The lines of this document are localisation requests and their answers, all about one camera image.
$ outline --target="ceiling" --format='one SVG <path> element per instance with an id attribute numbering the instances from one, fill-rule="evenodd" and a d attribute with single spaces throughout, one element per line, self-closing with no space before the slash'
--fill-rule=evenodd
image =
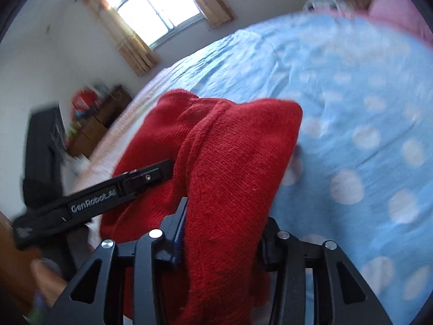
<path id="1" fill-rule="evenodd" d="M 51 23 L 75 0 L 28 0 L 6 33 L 2 43 L 9 45 L 43 36 Z"/>

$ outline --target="blue polka dot bedsheet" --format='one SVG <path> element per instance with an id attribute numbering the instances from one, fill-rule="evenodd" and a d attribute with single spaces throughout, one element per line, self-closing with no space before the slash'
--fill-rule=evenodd
<path id="1" fill-rule="evenodd" d="M 205 47 L 164 83 L 297 101 L 298 146 L 271 216 L 304 241 L 336 241 L 394 325 L 413 320 L 433 289 L 431 49 L 363 19 L 294 14 Z"/>

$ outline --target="red object on shelf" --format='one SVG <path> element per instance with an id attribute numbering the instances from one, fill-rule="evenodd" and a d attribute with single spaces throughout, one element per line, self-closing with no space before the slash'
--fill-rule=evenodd
<path id="1" fill-rule="evenodd" d="M 76 120 L 77 114 L 83 114 L 91 107 L 99 105 L 98 99 L 98 94 L 87 87 L 76 92 L 72 98 L 72 120 Z"/>

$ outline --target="wooden furniture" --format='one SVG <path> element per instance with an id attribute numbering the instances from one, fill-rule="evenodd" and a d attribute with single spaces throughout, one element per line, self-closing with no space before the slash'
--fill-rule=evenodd
<path id="1" fill-rule="evenodd" d="M 87 158 L 98 146 L 107 130 L 131 102 L 132 98 L 122 86 L 116 86 L 102 103 L 100 109 L 86 120 L 68 146 L 70 156 Z"/>
<path id="2" fill-rule="evenodd" d="M 21 314 L 27 315 L 36 291 L 30 263 L 41 255 L 38 249 L 24 252 L 16 249 L 10 226 L 10 221 L 0 213 L 0 284 Z"/>

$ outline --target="wooden cabinet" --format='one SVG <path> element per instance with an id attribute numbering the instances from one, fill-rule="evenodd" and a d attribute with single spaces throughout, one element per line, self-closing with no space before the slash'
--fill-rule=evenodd
<path id="1" fill-rule="evenodd" d="M 104 100 L 100 109 L 86 120 L 75 135 L 68 145 L 68 154 L 70 156 L 84 155 L 87 158 L 90 157 L 107 130 L 131 100 L 131 96 L 122 86 L 115 87 Z"/>

